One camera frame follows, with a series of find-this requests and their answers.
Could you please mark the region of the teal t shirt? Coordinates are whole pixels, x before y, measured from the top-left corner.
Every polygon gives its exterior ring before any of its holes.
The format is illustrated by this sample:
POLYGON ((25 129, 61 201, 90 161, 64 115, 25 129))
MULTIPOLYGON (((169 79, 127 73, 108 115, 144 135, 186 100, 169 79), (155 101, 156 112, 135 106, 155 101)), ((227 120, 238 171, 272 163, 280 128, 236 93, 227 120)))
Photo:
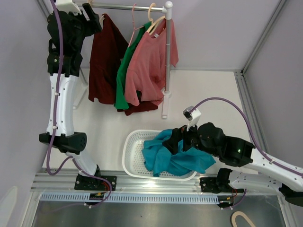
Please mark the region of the teal t shirt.
POLYGON ((142 155, 146 169, 159 177, 161 173, 167 172, 175 176, 183 176, 192 171, 204 174, 208 168, 213 166, 215 159, 204 151, 190 148, 183 151, 183 141, 178 142, 175 155, 162 144, 172 135, 172 129, 161 131, 154 139, 143 143, 142 155))

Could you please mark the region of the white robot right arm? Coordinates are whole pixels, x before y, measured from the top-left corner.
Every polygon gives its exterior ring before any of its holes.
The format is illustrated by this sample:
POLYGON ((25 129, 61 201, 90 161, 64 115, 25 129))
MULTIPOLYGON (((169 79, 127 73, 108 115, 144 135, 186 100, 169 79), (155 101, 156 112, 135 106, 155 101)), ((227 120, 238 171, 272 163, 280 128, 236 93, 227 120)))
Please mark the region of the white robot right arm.
POLYGON ((190 129, 187 126, 175 128, 163 146, 171 154, 180 149, 184 154, 189 150, 200 150, 227 166, 255 170, 257 175, 245 174, 228 168, 221 168, 217 177, 210 183, 201 181, 201 189, 212 193, 232 190, 256 190, 284 196, 285 200, 296 206, 303 205, 303 169, 263 151, 244 139, 227 136, 213 123, 205 123, 190 129))

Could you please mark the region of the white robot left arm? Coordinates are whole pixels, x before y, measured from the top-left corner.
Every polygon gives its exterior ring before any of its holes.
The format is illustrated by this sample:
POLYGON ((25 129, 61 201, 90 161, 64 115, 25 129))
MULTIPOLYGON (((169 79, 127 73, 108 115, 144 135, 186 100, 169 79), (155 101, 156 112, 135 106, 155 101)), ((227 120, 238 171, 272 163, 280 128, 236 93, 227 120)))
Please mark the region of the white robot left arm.
POLYGON ((99 166, 85 150, 87 135, 76 132, 73 125, 73 104, 76 85, 82 62, 81 50, 84 39, 102 30, 100 19, 89 3, 83 9, 71 0, 51 1, 53 12, 47 18, 47 30, 51 39, 48 43, 47 71, 51 83, 51 107, 48 126, 45 133, 39 135, 39 141, 48 146, 46 170, 51 171, 50 157, 53 148, 64 153, 77 167, 76 190, 107 189, 100 174, 99 166))

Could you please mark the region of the dark red t shirt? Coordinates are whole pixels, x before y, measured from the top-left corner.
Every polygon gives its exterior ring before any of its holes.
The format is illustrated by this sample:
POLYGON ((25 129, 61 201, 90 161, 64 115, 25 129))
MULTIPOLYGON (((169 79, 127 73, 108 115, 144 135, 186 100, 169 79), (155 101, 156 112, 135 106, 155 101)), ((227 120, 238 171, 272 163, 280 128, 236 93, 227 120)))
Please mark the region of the dark red t shirt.
MULTIPOLYGON (((108 14, 103 14, 102 31, 93 38, 89 62, 89 100, 97 99, 100 103, 113 105, 116 101, 116 77, 121 65, 128 42, 108 14)), ((132 113, 146 112, 158 109, 152 102, 140 102, 138 106, 128 103, 124 112, 129 116, 132 113)))

